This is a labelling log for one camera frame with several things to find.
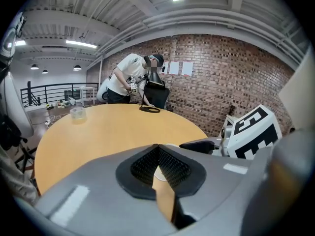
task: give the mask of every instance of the man's hand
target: man's hand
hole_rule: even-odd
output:
[[[125,86],[125,89],[131,91],[131,85],[126,85],[126,86]]]

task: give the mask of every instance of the black railing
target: black railing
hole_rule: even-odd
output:
[[[62,83],[37,86],[21,89],[21,100],[24,107],[51,104],[58,100],[68,100],[70,97],[81,99],[80,87],[95,88],[95,97],[98,91],[98,83]],[[92,90],[83,90],[83,98],[93,97]]]

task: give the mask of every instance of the black cap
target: black cap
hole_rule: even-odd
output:
[[[164,58],[163,58],[163,55],[161,55],[161,54],[153,54],[153,56],[158,59],[157,66],[158,66],[158,67],[162,67],[162,66],[164,65]]]

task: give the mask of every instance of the plastic container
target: plastic container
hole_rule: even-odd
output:
[[[73,108],[70,110],[70,114],[74,124],[81,124],[87,120],[85,108]]]

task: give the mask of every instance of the white t-shirt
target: white t-shirt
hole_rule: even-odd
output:
[[[124,79],[127,80],[129,77],[134,77],[136,82],[139,83],[144,79],[144,75],[147,74],[148,70],[144,69],[142,66],[142,61],[144,59],[137,54],[129,54],[124,58],[117,67],[123,72]],[[138,84],[138,87],[143,89],[145,85],[145,80]],[[120,94],[127,95],[128,91],[124,88],[124,85],[117,79],[116,75],[113,74],[108,82],[107,87],[112,91]]]

